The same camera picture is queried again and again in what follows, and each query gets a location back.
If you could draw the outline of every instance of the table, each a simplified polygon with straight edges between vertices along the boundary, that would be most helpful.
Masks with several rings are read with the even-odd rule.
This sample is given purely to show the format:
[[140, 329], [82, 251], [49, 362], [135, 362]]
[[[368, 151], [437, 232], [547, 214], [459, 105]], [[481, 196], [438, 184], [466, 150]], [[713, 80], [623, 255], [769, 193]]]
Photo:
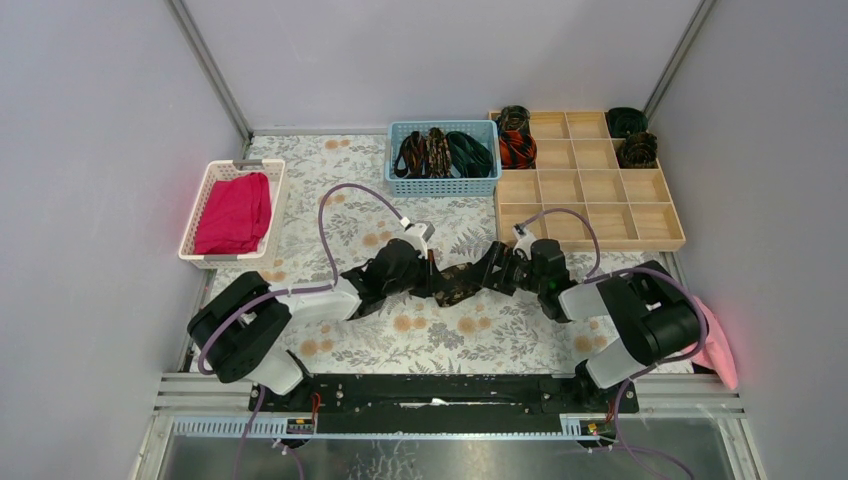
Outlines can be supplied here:
[[[386, 136], [258, 136], [250, 158], [282, 158], [291, 179], [280, 247], [273, 268], [260, 271], [282, 288], [330, 278], [318, 235], [318, 204], [331, 187], [354, 182], [384, 194], [412, 221], [430, 221], [428, 242], [440, 268], [477, 260], [496, 237], [490, 197], [392, 198], [383, 180]], [[324, 224], [340, 271], [365, 263], [401, 232], [385, 206], [354, 189], [334, 194]], [[656, 252], [605, 252], [600, 272], [659, 260]], [[568, 253], [572, 277], [582, 279], [594, 253]], [[244, 270], [221, 269], [209, 298]], [[293, 320], [275, 348], [290, 349], [316, 373], [573, 373], [574, 367], [617, 338], [608, 317], [558, 324], [542, 313], [535, 296], [481, 291], [450, 308], [407, 294], [386, 300], [371, 316], [351, 322]], [[197, 371], [196, 360], [191, 371]], [[689, 362], [659, 372], [691, 372]]]

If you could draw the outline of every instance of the folded red fabric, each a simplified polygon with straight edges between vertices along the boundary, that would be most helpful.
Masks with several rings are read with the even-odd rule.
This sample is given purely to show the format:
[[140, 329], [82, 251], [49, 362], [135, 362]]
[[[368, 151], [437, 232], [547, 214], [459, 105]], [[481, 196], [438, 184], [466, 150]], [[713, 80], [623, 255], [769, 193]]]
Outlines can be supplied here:
[[255, 252], [271, 224], [268, 177], [251, 173], [215, 182], [194, 236], [194, 253]]

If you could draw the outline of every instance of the gray wall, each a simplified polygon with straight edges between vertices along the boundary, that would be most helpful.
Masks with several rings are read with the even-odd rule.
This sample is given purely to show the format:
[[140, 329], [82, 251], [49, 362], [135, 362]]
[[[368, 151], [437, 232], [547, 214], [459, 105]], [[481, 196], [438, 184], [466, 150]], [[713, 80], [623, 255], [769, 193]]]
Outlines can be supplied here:
[[652, 128], [771, 479], [845, 478], [848, 2], [719, 2]]
[[239, 139], [161, 0], [0, 1], [0, 478], [126, 478]]
[[698, 0], [190, 0], [255, 129], [644, 105]]

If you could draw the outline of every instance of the wooden organizer box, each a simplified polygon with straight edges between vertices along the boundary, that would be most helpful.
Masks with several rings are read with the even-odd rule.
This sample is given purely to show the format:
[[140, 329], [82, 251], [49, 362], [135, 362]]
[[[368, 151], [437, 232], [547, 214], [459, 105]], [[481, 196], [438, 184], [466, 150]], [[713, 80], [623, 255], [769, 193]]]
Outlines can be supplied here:
[[[674, 252], [686, 242], [662, 168], [619, 168], [615, 149], [624, 140], [610, 138], [604, 112], [535, 112], [530, 132], [536, 169], [504, 170], [495, 189], [500, 241], [514, 244], [516, 223], [565, 207], [589, 219], [603, 251]], [[529, 229], [566, 251], [594, 250], [589, 231], [567, 213], [545, 215]]]

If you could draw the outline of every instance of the basket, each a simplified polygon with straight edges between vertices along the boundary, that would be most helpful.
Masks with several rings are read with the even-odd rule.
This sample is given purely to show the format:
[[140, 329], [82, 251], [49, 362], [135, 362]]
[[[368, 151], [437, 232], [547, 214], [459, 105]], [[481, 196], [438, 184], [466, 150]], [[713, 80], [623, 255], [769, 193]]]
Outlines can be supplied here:
[[[427, 135], [431, 128], [438, 127], [445, 133], [462, 132], [480, 142], [490, 152], [494, 168], [486, 178], [417, 178], [397, 177], [392, 162], [403, 139], [414, 131]], [[441, 120], [433, 122], [394, 122], [389, 125], [389, 140], [386, 148], [386, 181], [395, 197], [488, 197], [495, 191], [501, 178], [501, 150], [498, 145], [498, 129], [491, 120]]]
[[[269, 188], [271, 190], [271, 224], [268, 233], [259, 242], [259, 248], [255, 252], [242, 253], [239, 255], [195, 255], [194, 235], [197, 232], [197, 224], [200, 216], [206, 208], [209, 193], [215, 182], [221, 180], [233, 180], [251, 173], [261, 172], [268, 176]], [[282, 231], [283, 215], [286, 210], [286, 202], [289, 197], [288, 178], [286, 177], [286, 162], [277, 159], [254, 159], [254, 160], [217, 160], [206, 166], [203, 183], [197, 198], [194, 200], [194, 208], [191, 219], [183, 234], [180, 245], [179, 257], [191, 262], [197, 268], [266, 268], [274, 264], [277, 255], [277, 243]]]

